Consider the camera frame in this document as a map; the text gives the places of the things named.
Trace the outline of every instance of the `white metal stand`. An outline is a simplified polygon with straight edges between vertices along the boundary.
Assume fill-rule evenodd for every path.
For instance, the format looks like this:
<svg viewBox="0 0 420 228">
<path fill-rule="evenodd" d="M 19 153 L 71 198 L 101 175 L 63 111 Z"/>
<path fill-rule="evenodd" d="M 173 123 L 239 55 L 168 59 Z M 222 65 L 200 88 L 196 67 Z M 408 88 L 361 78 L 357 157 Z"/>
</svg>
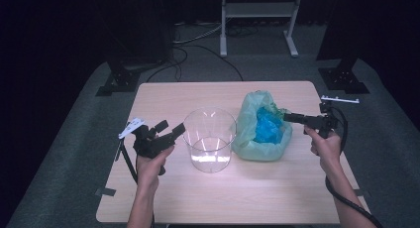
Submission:
<svg viewBox="0 0 420 228">
<path fill-rule="evenodd" d="M 298 57 L 296 46 L 291 34 L 296 22 L 300 0 L 282 3 L 226 3 L 222 0 L 222 30 L 220 34 L 220 56 L 228 55 L 226 45 L 226 19 L 227 18 L 254 18 L 254 17 L 290 17 L 288 30 L 284 37 L 292 57 Z"/>
</svg>

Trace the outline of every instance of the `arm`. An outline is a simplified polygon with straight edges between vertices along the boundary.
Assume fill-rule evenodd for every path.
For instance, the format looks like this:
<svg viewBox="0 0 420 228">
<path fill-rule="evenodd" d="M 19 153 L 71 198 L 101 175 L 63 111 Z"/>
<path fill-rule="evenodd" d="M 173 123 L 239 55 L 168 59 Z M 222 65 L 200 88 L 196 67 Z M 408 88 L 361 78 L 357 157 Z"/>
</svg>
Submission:
<svg viewBox="0 0 420 228">
<path fill-rule="evenodd" d="M 340 164 L 340 137 L 330 132 L 327 139 L 305 126 L 306 133 L 312 138 L 311 152 L 320 157 L 321 168 L 330 180 L 334 190 L 358 206 L 362 206 Z M 367 218 L 350 206 L 334 198 L 340 224 L 343 227 L 375 227 Z"/>
<path fill-rule="evenodd" d="M 173 151 L 173 146 L 162 151 L 154 159 L 137 157 L 138 185 L 136 197 L 130 213 L 127 227 L 150 228 L 154 213 L 155 193 L 158 189 L 158 173 L 166 157 Z"/>
</svg>

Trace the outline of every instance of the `gray carpet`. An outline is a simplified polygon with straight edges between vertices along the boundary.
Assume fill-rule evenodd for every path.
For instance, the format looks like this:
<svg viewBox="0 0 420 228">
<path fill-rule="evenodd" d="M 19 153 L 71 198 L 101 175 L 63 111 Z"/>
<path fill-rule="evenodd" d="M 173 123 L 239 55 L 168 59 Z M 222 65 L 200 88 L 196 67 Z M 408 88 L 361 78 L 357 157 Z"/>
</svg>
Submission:
<svg viewBox="0 0 420 228">
<path fill-rule="evenodd" d="M 337 106 L 350 123 L 345 153 L 367 204 L 384 227 L 419 227 L 420 133 L 383 87 L 375 70 L 362 60 L 354 66 L 354 73 L 370 94 L 345 94 L 326 88 L 317 68 L 336 66 L 338 62 L 315 60 L 325 28 L 295 27 L 293 39 L 298 58 L 289 55 L 282 37 L 285 26 L 249 28 L 254 31 L 249 36 L 228 38 L 225 60 L 246 81 L 309 80 L 319 95 L 359 98 L 360 104 Z M 180 26 L 177 39 L 189 39 L 208 30 Z M 219 51 L 217 35 L 189 45 Z M 158 82 L 241 80 L 231 65 L 209 51 L 199 47 L 182 49 L 187 51 L 187 59 L 180 68 L 170 67 L 151 78 L 158 68 L 143 72 L 139 84 L 148 79 Z M 176 60 L 184 57 L 181 50 L 173 50 L 173 54 Z M 95 192 L 106 184 L 118 146 L 117 135 L 128 120 L 136 95 L 136 92 L 119 92 L 96 97 L 109 73 L 108 65 L 103 63 L 80 91 L 8 227 L 125 227 L 125 224 L 101 224 L 95 218 L 100 201 Z"/>
</svg>

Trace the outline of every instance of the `forearm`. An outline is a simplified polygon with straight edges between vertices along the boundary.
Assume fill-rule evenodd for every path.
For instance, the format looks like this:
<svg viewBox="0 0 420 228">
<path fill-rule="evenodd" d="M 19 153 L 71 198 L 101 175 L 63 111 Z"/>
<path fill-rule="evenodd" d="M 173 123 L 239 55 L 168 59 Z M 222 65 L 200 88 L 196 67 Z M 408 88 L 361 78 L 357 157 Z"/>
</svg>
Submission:
<svg viewBox="0 0 420 228">
<path fill-rule="evenodd" d="M 150 228 L 154 214 L 154 195 L 137 191 L 130 213 L 128 228 Z"/>
<path fill-rule="evenodd" d="M 339 164 L 333 165 L 331 172 L 327 172 L 327 178 L 337 193 L 346 197 L 352 203 L 363 207 Z M 337 198 L 334 198 L 334 202 L 342 227 L 375 227 L 367 218 L 349 205 L 344 204 Z"/>
</svg>

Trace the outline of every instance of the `light wood table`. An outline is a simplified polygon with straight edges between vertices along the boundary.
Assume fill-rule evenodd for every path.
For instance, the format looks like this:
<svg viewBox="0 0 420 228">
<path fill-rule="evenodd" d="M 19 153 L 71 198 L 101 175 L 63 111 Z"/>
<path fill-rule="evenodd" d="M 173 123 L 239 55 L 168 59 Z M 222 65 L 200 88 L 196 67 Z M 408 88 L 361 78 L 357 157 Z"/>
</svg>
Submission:
<svg viewBox="0 0 420 228">
<path fill-rule="evenodd" d="M 140 117 L 154 126 L 166 119 L 169 127 L 163 135 L 200 107 L 220 107 L 237 118 L 247 93 L 256 90 L 268 90 L 278 107 L 305 115 L 320 114 L 319 96 L 308 81 L 145 83 L 139 87 L 128 121 Z M 179 137 L 166 160 L 166 174 L 159 178 L 156 223 L 339 223 L 319 158 L 309 150 L 311 140 L 303 135 L 302 125 L 292 127 L 292 138 L 279 161 L 250 162 L 233 153 L 229 165 L 216 173 L 196 169 Z M 125 140 L 133 162 L 134 140 L 133 135 Z M 353 188 L 359 188 L 344 155 L 342 164 Z M 127 222 L 136 184 L 122 156 L 112 166 L 106 187 L 116 192 L 102 196 L 98 221 Z"/>
</svg>

